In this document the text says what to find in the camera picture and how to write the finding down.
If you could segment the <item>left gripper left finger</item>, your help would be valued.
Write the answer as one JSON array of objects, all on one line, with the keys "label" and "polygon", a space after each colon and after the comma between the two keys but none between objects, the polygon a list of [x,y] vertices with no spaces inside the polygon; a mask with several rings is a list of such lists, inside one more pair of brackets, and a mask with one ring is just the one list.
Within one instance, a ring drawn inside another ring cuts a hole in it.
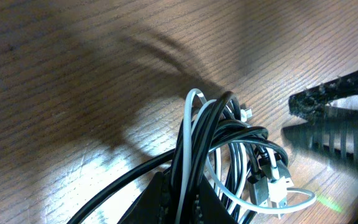
[{"label": "left gripper left finger", "polygon": [[124,214],[124,223],[163,224],[170,222],[172,204],[170,172],[157,172],[147,188]]}]

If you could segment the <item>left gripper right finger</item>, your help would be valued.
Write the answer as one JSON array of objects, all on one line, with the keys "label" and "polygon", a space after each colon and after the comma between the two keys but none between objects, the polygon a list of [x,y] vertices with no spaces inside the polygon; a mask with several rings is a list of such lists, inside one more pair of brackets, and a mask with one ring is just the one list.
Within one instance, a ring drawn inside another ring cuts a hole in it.
[{"label": "left gripper right finger", "polygon": [[194,223],[236,224],[228,214],[206,177],[201,179],[200,191],[194,200]]}]

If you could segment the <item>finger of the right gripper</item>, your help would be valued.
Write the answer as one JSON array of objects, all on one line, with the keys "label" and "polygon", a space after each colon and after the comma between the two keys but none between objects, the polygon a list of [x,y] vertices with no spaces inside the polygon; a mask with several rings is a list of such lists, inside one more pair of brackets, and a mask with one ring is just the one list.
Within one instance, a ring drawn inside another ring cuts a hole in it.
[{"label": "finger of the right gripper", "polygon": [[316,120],[324,116],[328,103],[354,95],[358,95],[358,70],[291,95],[288,99],[289,111],[291,115],[305,120]]},{"label": "finger of the right gripper", "polygon": [[358,172],[358,110],[330,108],[323,118],[284,127],[282,134],[295,150]]}]

